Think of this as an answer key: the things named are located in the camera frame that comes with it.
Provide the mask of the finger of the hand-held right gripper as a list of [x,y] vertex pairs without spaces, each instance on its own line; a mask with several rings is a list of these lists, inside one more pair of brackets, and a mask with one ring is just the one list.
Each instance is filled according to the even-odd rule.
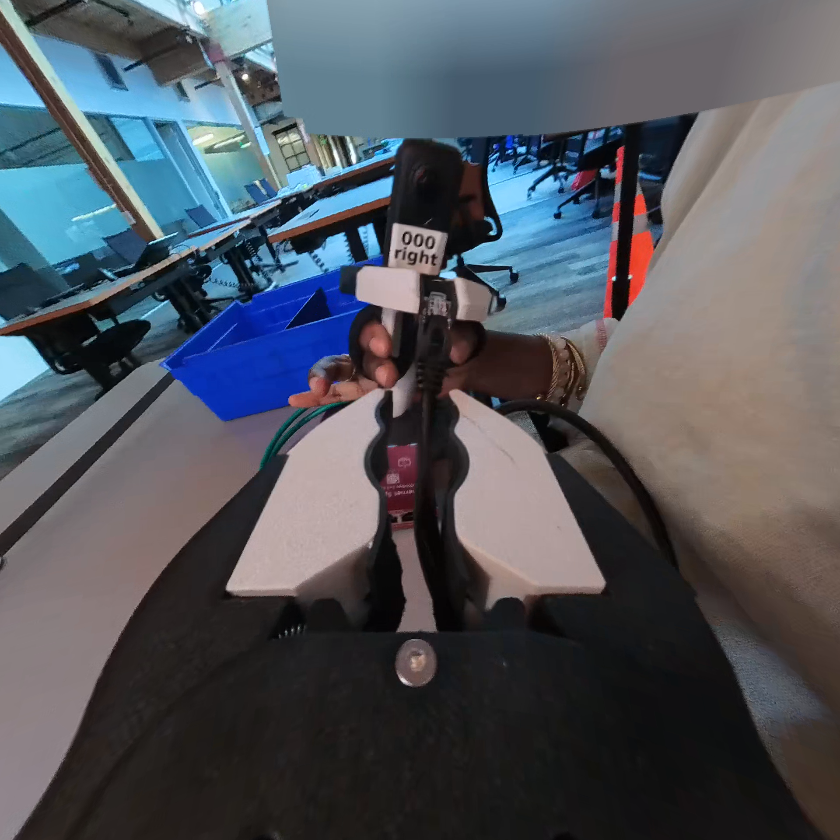
[[421,307],[421,274],[412,269],[344,266],[340,270],[340,290],[382,309],[418,314]]
[[462,277],[451,282],[455,297],[454,319],[458,322],[486,321],[496,305],[496,291],[482,282]]

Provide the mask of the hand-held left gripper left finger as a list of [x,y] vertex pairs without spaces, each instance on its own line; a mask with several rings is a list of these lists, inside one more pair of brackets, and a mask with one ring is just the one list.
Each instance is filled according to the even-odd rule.
[[391,420],[391,394],[374,391],[292,448],[228,578],[228,594],[290,597],[306,612],[334,600],[354,627],[398,629],[403,568],[382,488]]

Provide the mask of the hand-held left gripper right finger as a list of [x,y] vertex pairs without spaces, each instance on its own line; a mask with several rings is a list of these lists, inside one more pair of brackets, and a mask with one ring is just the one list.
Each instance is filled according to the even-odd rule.
[[606,579],[547,454],[462,391],[434,420],[434,624],[458,632],[514,599],[600,595]]

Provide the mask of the red port box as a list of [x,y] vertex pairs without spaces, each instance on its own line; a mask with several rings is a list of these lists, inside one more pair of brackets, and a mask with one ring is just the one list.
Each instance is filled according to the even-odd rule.
[[386,512],[393,531],[412,529],[418,474],[417,444],[390,444],[387,470],[381,480]]

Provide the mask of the person's right forearm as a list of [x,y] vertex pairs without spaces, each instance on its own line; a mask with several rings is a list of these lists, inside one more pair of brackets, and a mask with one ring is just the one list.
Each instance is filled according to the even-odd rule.
[[702,112],[583,416],[647,482],[838,464],[838,83]]

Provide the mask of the person's right hand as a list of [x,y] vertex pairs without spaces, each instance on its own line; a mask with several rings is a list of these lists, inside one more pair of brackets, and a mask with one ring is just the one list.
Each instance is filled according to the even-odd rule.
[[[476,392],[503,400],[545,394],[553,381],[553,357],[545,339],[504,332],[485,332],[480,344],[476,327],[458,322],[450,333],[448,368],[440,396],[453,390]],[[378,321],[368,322],[359,336],[361,366],[347,355],[315,363],[308,374],[308,389],[291,395],[289,406],[312,408],[353,402],[367,393],[392,389],[397,369],[392,338]]]

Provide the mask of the black office chair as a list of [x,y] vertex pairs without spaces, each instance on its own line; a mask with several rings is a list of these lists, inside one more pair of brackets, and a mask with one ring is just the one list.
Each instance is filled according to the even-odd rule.
[[561,220],[565,207],[580,204],[586,196],[593,201],[591,217],[597,220],[607,217],[608,207],[602,204],[602,200],[614,187],[617,154],[623,146],[624,132],[612,127],[604,129],[599,140],[590,142],[589,137],[589,133],[566,133],[546,139],[551,164],[530,185],[527,199],[532,198],[537,186],[543,182],[549,179],[562,181],[558,193],[569,193],[556,207],[554,219]]
[[58,375],[86,372],[104,392],[140,367],[133,352],[151,324],[135,319],[117,322],[105,330],[88,315],[48,322],[28,340]]
[[450,228],[447,253],[455,258],[454,277],[486,288],[490,294],[489,314],[502,312],[508,304],[502,290],[484,280],[485,274],[508,275],[508,284],[519,282],[519,273],[511,265],[469,263],[465,255],[475,248],[501,238],[501,219],[490,195],[487,164],[462,161],[458,207]]

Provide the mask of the wooden top desk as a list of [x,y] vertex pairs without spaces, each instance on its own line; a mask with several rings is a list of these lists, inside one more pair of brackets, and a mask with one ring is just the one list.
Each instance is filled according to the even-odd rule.
[[2,337],[29,341],[28,336],[48,322],[80,314],[88,315],[100,330],[105,330],[120,322],[118,315],[156,292],[165,293],[189,332],[199,330],[208,321],[208,299],[198,291],[197,276],[185,251],[168,255],[142,269],[131,269],[124,277],[108,272],[105,276],[105,281],[91,289],[77,291],[46,307],[11,318],[2,326]]
[[382,246],[385,222],[391,202],[393,177],[387,176],[349,191],[319,199],[297,216],[268,232],[271,245],[289,243],[293,250],[308,254],[332,236],[345,237],[350,262],[369,259],[360,231],[372,225],[374,241]]
[[269,241],[270,230],[280,224],[283,205],[278,197],[200,228],[183,243],[188,263],[194,269],[225,263],[237,281],[236,298],[250,301],[268,289],[277,272],[286,270]]

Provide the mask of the blue plastic bin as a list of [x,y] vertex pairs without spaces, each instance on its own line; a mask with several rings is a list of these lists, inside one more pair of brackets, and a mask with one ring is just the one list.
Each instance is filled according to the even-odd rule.
[[315,362],[348,350],[363,303],[340,279],[334,269],[233,302],[161,367],[225,422],[286,406]]

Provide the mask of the black pole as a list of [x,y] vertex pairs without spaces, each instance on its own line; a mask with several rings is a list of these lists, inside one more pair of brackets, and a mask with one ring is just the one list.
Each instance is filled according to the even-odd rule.
[[641,148],[643,124],[629,123],[624,130],[622,177],[618,198],[616,227],[616,264],[612,280],[612,315],[620,320],[629,304],[631,287],[630,265],[634,237],[634,219],[638,175],[638,158]]

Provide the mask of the orange traffic cone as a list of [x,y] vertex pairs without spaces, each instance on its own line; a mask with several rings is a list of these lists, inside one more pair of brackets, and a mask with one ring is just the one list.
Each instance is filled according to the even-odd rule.
[[[606,274],[605,300],[603,318],[612,319],[613,316],[613,283],[616,276],[617,248],[618,248],[618,225],[620,219],[620,199],[623,181],[624,147],[621,146],[616,156],[616,177],[614,187],[614,200],[612,207],[612,238],[608,252],[608,268]],[[628,304],[634,303],[637,295],[644,287],[647,270],[655,251],[655,243],[648,225],[648,211],[640,182],[637,182],[633,234],[631,237],[631,248],[629,252],[629,290]]]

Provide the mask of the person's cream clothing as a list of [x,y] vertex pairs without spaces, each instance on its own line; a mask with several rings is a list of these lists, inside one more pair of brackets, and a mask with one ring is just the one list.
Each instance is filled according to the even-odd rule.
[[675,447],[677,547],[794,797],[838,838],[838,457]]

